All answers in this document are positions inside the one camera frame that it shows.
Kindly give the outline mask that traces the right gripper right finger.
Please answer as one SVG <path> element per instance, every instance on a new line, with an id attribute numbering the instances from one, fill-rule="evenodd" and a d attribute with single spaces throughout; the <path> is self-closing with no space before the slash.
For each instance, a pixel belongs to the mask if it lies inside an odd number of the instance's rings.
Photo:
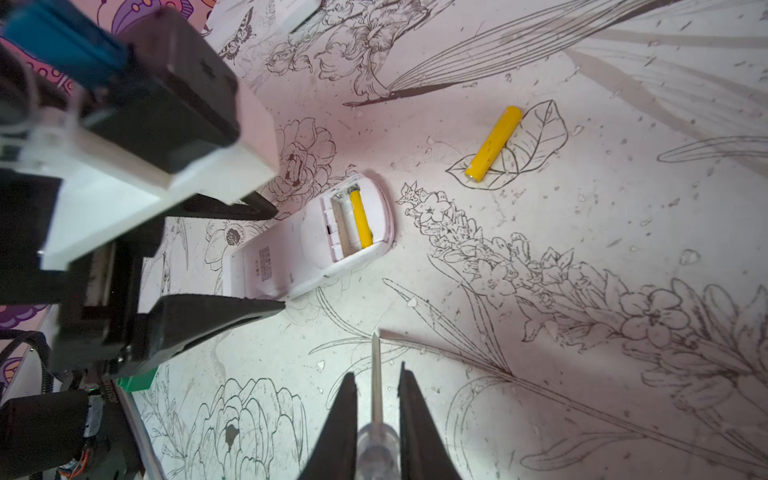
<path id="1" fill-rule="evenodd" d="M 418 382 L 405 364 L 401 365 L 398 397 L 401 477 L 459 480 Z"/>

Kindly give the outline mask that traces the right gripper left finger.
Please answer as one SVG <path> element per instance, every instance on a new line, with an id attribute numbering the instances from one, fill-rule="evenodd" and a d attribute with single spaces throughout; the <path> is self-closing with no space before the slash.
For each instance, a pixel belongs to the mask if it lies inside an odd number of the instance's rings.
<path id="1" fill-rule="evenodd" d="M 355 477 L 358 432 L 358 393 L 355 376 L 344 375 L 326 421 L 299 480 Z"/>

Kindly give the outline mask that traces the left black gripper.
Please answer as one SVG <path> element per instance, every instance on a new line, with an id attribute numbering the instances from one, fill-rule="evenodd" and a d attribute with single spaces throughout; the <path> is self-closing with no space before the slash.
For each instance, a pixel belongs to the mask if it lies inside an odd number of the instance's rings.
<path id="1" fill-rule="evenodd" d="M 226 331 L 274 316 L 277 300 L 203 294 L 138 303 L 143 261 L 157 252 L 165 220 L 155 217 L 72 261 L 45 270 L 39 248 L 53 220 L 59 179 L 1 172 L 1 302 L 47 304 L 58 314 L 49 364 L 56 371 L 94 366 L 115 377 L 147 373 Z M 165 216 L 266 221 L 279 210 L 253 191 L 233 204 L 196 194 Z"/>

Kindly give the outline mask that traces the clear handled screwdriver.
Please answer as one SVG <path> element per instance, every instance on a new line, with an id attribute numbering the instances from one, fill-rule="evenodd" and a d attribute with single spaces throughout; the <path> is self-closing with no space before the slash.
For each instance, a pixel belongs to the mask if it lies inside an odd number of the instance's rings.
<path id="1" fill-rule="evenodd" d="M 400 440 L 397 432 L 384 421 L 381 346 L 377 334 L 371 338 L 371 421 L 357 436 L 355 479 L 397 480 Z"/>

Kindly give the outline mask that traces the white remote control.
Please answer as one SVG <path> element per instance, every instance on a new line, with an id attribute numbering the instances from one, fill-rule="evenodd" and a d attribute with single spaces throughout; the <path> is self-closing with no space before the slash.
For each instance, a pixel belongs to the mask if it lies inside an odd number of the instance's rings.
<path id="1" fill-rule="evenodd" d="M 348 190 L 358 186 L 373 233 L 362 249 Z M 389 251 L 395 222 L 391 201 L 372 178 L 358 174 L 310 200 L 223 257 L 223 294 L 256 300 L 299 297 Z"/>

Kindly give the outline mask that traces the yellow battery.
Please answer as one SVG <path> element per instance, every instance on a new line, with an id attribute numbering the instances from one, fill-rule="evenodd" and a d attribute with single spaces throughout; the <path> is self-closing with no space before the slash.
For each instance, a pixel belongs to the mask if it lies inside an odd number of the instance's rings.
<path id="1" fill-rule="evenodd" d="M 522 110 L 516 106 L 508 106 L 503 111 L 469 166 L 465 169 L 465 175 L 469 179 L 475 182 L 483 180 L 522 117 Z"/>
<path id="2" fill-rule="evenodd" d="M 373 245 L 373 233 L 370 229 L 361 192 L 358 186 L 350 187 L 348 190 L 350 203 L 352 205 L 355 226 L 362 249 Z"/>

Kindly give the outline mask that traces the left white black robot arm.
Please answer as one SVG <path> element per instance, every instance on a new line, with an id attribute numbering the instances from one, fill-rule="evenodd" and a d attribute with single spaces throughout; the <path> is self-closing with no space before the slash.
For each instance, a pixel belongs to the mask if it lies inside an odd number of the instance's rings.
<path id="1" fill-rule="evenodd" d="M 60 180 L 1 174 L 1 305 L 58 312 L 52 334 L 5 327 L 2 351 L 32 347 L 41 390 L 1 407 L 1 475 L 39 479 L 127 479 L 140 469 L 137 440 L 115 380 L 146 373 L 224 331 L 272 316 L 276 300 L 173 294 L 138 309 L 143 261 L 157 252 L 157 216 L 79 257 L 62 270 L 41 267 L 38 248 L 52 221 Z"/>

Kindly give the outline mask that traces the green toy brick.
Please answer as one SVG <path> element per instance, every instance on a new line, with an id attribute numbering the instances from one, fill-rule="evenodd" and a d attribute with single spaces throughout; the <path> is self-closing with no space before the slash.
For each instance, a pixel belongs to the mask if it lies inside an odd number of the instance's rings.
<path id="1" fill-rule="evenodd" d="M 116 384 L 127 393 L 135 393 L 149 390 L 152 387 L 158 368 L 153 368 L 145 373 L 119 378 Z"/>

